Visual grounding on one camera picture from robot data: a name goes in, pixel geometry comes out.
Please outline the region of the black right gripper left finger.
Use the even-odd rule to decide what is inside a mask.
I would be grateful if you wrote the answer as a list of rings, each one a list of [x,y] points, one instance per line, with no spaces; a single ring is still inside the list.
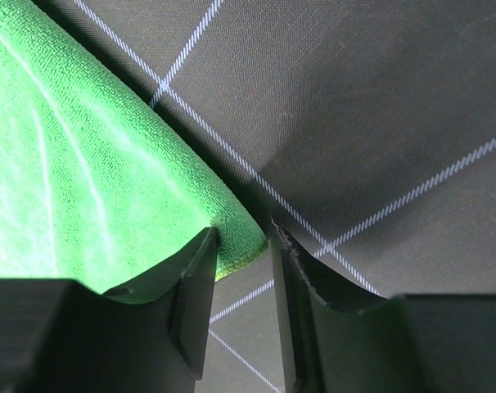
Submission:
[[[0,278],[0,392],[194,391],[217,250],[217,230],[204,228],[101,294],[72,279]]]

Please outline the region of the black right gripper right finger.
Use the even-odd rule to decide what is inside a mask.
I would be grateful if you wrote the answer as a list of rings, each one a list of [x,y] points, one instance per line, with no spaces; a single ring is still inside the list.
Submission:
[[[289,392],[496,392],[496,295],[367,291],[270,237]]]

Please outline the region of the green microfiber towel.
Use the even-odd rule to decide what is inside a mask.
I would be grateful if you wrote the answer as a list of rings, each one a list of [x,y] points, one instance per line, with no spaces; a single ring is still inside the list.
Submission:
[[[0,1],[0,278],[105,291],[219,234],[216,275],[264,232],[208,165],[31,1]]]

